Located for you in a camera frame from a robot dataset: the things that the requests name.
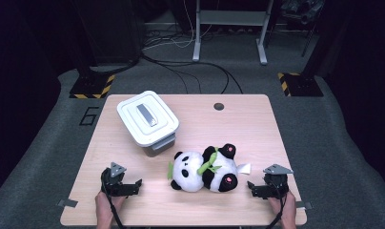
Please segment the clear plastic storage box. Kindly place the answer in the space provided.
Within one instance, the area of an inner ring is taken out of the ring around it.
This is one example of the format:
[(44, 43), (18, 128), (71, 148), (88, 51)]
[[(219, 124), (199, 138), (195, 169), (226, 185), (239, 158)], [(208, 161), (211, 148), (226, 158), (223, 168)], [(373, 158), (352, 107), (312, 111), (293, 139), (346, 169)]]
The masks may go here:
[(170, 149), (176, 140), (175, 134), (171, 134), (169, 136), (164, 137), (163, 139), (160, 139), (158, 142), (153, 143), (153, 145), (144, 147), (143, 151), (145, 154), (149, 157), (158, 156), (164, 151)]

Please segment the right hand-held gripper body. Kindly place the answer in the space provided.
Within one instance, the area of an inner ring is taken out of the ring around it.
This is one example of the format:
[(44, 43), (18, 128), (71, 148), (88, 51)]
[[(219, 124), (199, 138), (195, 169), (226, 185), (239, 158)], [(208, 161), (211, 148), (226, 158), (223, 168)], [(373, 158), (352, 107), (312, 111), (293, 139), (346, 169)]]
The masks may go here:
[(263, 170), (265, 173), (263, 179), (267, 184), (266, 198), (281, 199), (290, 191), (288, 185), (288, 174), (293, 171), (278, 164), (273, 164)]

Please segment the black base with yellow stripes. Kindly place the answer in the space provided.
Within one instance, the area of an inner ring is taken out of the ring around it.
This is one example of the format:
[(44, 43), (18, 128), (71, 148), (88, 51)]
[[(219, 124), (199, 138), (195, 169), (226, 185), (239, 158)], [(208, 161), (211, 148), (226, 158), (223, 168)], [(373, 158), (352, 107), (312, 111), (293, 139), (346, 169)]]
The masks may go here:
[(78, 78), (70, 90), (70, 98), (104, 98), (108, 94), (114, 79), (114, 74), (98, 75), (93, 82)]
[(306, 78), (300, 73), (278, 73), (277, 76), (286, 96), (321, 97), (323, 95), (314, 78)]

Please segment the person's right hand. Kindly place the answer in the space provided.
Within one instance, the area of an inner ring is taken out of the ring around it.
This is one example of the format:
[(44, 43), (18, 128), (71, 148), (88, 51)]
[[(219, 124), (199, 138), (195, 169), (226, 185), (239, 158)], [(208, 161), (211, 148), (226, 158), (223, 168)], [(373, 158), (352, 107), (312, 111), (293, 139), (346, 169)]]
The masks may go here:
[(282, 199), (268, 198), (268, 202), (271, 204), (275, 214), (282, 212), (281, 223), (283, 225), (295, 225), (296, 199), (291, 192), (288, 192)]

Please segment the dark equipment pile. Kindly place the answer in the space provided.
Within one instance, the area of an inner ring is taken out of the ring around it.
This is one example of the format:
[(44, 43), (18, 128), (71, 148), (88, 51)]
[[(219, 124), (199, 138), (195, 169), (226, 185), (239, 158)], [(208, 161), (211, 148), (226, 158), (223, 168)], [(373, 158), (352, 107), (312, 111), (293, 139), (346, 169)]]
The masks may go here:
[(307, 25), (321, 13), (324, 0), (284, 0), (280, 7), (282, 15)]

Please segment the white plastic box lid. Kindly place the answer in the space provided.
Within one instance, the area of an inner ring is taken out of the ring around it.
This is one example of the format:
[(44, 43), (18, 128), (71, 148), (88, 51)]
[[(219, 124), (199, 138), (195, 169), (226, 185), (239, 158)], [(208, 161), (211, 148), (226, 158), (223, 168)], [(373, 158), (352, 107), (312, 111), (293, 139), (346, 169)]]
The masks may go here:
[(150, 147), (164, 140), (179, 127), (178, 118), (153, 91), (121, 101), (116, 110), (136, 144), (141, 147)]

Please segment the white metal stand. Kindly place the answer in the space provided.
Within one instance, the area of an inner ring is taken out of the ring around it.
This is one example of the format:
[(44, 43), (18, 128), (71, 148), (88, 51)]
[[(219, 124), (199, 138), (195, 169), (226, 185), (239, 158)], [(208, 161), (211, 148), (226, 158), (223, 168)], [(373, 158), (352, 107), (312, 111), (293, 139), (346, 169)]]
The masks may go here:
[(201, 50), (201, 26), (251, 26), (260, 27), (260, 36), (256, 39), (260, 64), (268, 64), (265, 53), (264, 40), (272, 14), (274, 0), (268, 0), (267, 9), (264, 11), (238, 11), (238, 10), (202, 10), (201, 0), (196, 0), (195, 10), (195, 42), (192, 60), (200, 59)]

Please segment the panda plush toy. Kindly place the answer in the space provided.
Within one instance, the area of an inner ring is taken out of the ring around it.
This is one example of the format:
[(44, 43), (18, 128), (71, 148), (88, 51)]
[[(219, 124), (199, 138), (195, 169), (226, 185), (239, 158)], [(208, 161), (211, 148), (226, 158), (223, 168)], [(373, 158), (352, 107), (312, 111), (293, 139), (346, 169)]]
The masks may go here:
[(235, 163), (235, 153), (231, 143), (209, 146), (202, 154), (178, 152), (169, 163), (167, 177), (174, 190), (194, 193), (207, 188), (216, 193), (229, 192), (237, 187), (239, 174), (251, 172), (250, 163)]

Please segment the dark cabinet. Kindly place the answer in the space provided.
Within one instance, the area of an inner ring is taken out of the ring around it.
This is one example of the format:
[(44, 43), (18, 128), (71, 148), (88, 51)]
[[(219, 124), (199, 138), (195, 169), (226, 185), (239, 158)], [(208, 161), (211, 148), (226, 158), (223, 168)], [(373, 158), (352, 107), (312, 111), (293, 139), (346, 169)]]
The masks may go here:
[(137, 61), (145, 31), (132, 0), (74, 0), (98, 65)]

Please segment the person's left hand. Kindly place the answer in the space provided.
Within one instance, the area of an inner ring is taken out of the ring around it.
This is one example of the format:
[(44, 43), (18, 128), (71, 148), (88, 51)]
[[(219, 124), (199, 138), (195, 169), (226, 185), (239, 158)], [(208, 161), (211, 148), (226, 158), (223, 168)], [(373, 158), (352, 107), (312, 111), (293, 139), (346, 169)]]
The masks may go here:
[[(111, 203), (116, 210), (120, 210), (125, 201), (125, 197), (112, 197)], [(105, 193), (99, 192), (95, 197), (96, 204), (96, 217), (97, 224), (111, 223), (113, 219), (113, 213), (111, 210), (111, 205)]]

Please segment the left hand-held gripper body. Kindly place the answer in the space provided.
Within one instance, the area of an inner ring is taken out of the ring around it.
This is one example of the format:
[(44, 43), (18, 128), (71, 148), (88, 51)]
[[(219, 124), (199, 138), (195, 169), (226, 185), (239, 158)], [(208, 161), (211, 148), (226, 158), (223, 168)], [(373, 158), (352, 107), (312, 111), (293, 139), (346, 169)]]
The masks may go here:
[(122, 183), (126, 168), (112, 162), (101, 174), (101, 191), (111, 197), (129, 196), (129, 187)]

